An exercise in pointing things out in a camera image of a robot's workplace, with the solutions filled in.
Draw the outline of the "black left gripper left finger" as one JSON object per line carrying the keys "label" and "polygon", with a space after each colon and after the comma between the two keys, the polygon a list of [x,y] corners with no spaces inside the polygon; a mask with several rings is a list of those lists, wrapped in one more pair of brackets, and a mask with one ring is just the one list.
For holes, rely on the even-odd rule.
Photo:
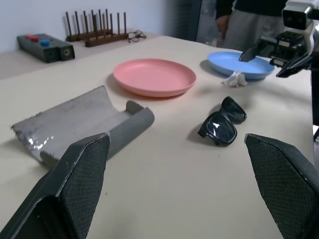
{"label": "black left gripper left finger", "polygon": [[33,187],[0,239],[86,239],[101,195],[109,133],[71,144]]}

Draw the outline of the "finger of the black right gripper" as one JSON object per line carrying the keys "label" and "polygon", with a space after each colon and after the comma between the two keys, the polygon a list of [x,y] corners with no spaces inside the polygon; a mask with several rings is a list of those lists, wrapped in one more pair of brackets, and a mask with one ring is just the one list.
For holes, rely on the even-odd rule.
{"label": "finger of the black right gripper", "polygon": [[246,51],[243,51],[240,56],[241,62],[249,62],[253,60],[265,48],[264,42],[257,42]]}
{"label": "finger of the black right gripper", "polygon": [[294,75],[301,70],[308,70],[311,68],[313,57],[310,55],[303,55],[301,57],[296,57],[291,61],[287,62],[276,77],[287,78],[291,75]]}

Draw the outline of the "black sunglasses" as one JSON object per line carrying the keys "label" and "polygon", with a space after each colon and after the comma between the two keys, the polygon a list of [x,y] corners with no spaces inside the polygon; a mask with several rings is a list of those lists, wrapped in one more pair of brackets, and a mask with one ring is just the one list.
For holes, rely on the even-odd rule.
{"label": "black sunglasses", "polygon": [[237,137],[235,124],[243,123],[247,114],[240,105],[227,96],[221,103],[220,110],[210,114],[198,130],[202,138],[209,137],[215,145],[228,146]]}

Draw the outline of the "black box with coloured buttons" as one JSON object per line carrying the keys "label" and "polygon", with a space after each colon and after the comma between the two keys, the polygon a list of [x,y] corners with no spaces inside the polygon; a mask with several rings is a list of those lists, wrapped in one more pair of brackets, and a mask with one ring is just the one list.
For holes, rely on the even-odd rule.
{"label": "black box with coloured buttons", "polygon": [[54,38],[47,34],[20,35],[17,37],[17,42],[21,50],[42,62],[53,63],[61,60]]}

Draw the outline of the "pink plastic plate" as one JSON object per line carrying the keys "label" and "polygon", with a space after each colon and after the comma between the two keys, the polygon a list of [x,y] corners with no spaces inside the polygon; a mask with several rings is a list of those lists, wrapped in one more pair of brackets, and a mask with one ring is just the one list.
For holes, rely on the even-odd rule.
{"label": "pink plastic plate", "polygon": [[135,59],[115,67],[113,76],[125,90],[145,97],[170,98],[184,94],[196,82],[190,68],[164,59]]}

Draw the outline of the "crumpled white paper ball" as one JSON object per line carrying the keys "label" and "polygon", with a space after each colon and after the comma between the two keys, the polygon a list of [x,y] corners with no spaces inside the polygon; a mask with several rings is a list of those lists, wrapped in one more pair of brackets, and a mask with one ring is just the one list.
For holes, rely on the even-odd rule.
{"label": "crumpled white paper ball", "polygon": [[240,71],[235,71],[232,75],[222,81],[222,84],[229,87],[246,87],[248,85],[245,75]]}

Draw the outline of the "bystander bare hand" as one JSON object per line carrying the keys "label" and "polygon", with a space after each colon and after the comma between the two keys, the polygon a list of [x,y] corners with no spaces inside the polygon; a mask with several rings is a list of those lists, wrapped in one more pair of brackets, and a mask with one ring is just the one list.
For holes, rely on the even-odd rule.
{"label": "bystander bare hand", "polygon": [[227,30],[230,15],[224,15],[216,19],[216,25],[220,33],[224,34]]}

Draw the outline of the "grey sponge block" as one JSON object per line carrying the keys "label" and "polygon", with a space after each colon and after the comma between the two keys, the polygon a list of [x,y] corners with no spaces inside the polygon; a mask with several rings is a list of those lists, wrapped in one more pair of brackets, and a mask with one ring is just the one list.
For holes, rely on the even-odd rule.
{"label": "grey sponge block", "polygon": [[108,158],[112,158],[154,121],[153,112],[134,101],[127,101],[125,110],[118,111],[100,86],[11,128],[29,153],[52,169],[71,144],[100,133],[110,135]]}

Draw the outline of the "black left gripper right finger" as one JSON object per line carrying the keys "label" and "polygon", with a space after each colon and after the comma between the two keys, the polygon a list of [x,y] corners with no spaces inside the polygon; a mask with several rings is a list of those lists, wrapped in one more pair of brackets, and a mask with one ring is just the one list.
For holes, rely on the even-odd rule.
{"label": "black left gripper right finger", "polygon": [[319,239],[319,170],[293,145],[245,136],[260,194],[284,239]]}

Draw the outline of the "person in grey trousers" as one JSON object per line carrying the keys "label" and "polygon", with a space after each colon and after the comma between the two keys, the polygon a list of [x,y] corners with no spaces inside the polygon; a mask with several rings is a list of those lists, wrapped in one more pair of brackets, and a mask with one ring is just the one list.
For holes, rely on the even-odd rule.
{"label": "person in grey trousers", "polygon": [[219,33],[219,48],[245,51],[262,36],[284,31],[282,10],[287,0],[216,0],[216,18],[230,15],[227,30]]}

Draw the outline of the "thin-framed clear eyeglasses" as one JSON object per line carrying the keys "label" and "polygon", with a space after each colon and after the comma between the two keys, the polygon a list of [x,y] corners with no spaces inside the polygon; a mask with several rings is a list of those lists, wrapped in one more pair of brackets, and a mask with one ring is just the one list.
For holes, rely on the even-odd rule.
{"label": "thin-framed clear eyeglasses", "polygon": [[140,30],[131,31],[127,34],[127,40],[131,42],[139,42],[140,39],[146,39],[147,36]]}

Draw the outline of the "brown wooden peg rack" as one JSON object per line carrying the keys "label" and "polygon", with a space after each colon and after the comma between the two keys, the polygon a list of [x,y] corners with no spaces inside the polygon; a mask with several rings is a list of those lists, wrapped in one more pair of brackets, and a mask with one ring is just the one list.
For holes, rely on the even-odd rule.
{"label": "brown wooden peg rack", "polygon": [[98,10],[95,14],[91,11],[90,15],[86,12],[82,14],[84,31],[80,28],[80,18],[77,11],[72,16],[65,13],[68,42],[83,42],[85,47],[96,47],[117,41],[128,39],[127,14],[117,13],[116,19],[113,15],[105,11]]}

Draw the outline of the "blue plastic plate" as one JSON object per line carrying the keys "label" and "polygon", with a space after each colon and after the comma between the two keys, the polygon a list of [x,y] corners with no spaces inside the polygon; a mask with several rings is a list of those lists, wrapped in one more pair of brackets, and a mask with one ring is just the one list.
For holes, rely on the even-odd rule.
{"label": "blue plastic plate", "polygon": [[249,62],[241,62],[240,56],[240,52],[213,52],[207,56],[207,61],[213,70],[222,75],[230,76],[235,71],[239,71],[248,81],[262,80],[272,74],[275,69],[267,60],[260,57],[255,57]]}

